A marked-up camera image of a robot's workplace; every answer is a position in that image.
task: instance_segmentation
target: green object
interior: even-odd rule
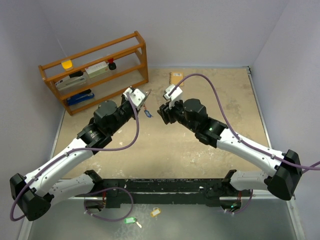
[[[124,223],[125,224],[134,224],[137,221],[137,219],[135,217],[127,217],[124,219]]]

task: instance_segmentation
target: yellow tag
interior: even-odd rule
[[[154,217],[158,216],[160,213],[161,213],[161,209],[155,207],[155,208],[153,209],[153,211],[150,213],[150,215],[151,215],[151,217],[154,218]]]
[[[66,71],[69,71],[74,68],[72,61],[70,59],[61,62],[61,65],[64,68],[64,70],[66,70]]]

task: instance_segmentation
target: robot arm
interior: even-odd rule
[[[75,166],[97,153],[85,148],[103,149],[112,141],[113,134],[118,131],[130,118],[134,118],[134,111],[128,100],[127,93],[137,112],[141,109],[148,95],[139,89],[128,88],[122,95],[121,106],[113,101],[102,102],[93,113],[89,124],[77,134],[77,137],[54,158],[25,176],[17,173],[10,179],[11,195],[16,199],[30,180],[35,180],[24,191],[17,201],[18,206],[29,221],[44,215],[49,208],[70,197],[89,193],[101,178],[95,171],[89,170],[73,179],[61,179]],[[83,149],[71,154],[72,149]],[[36,174],[48,167],[37,179]]]
[[[182,90],[178,87],[169,94],[175,86],[165,90],[166,104],[160,106],[158,113],[165,124],[178,122],[191,130],[203,144],[231,152],[262,171],[241,172],[230,170],[225,181],[238,191],[268,190],[276,197],[290,200],[302,175],[300,168],[292,167],[274,159],[275,156],[289,162],[300,164],[299,156],[292,150],[287,153],[260,145],[237,133],[240,139],[252,146],[269,152],[267,156],[244,145],[235,138],[228,126],[216,119],[208,117],[206,107],[198,99],[182,100]]]

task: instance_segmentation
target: yellow object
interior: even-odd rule
[[[171,84],[174,84],[174,85],[177,85],[180,80],[182,80],[184,78],[184,73],[183,72],[177,72],[177,71],[174,71],[174,72],[170,72],[170,85]]]
[[[63,69],[66,71],[69,71],[74,68],[74,65],[72,64],[72,61],[70,59],[61,62],[61,65],[62,65]]]
[[[150,216],[154,218],[154,217],[158,216],[160,213],[161,213],[161,209],[155,207],[155,208],[153,209],[153,211],[150,213]]]

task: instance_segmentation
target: notebook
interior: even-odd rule
[[[174,84],[174,85],[177,85],[180,80],[182,80],[184,78],[184,74],[183,72],[177,72],[177,71],[173,71],[173,72],[170,72],[170,85],[171,84]]]

